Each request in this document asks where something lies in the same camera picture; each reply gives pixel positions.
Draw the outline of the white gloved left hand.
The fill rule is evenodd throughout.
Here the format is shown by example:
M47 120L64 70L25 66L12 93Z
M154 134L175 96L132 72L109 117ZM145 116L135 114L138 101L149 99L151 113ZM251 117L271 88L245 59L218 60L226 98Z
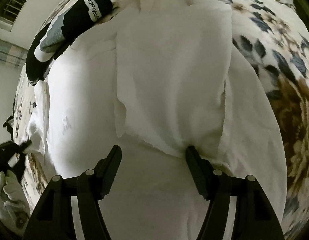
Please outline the white gloved left hand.
M30 220L30 207L16 175L0 172L0 224L23 237Z

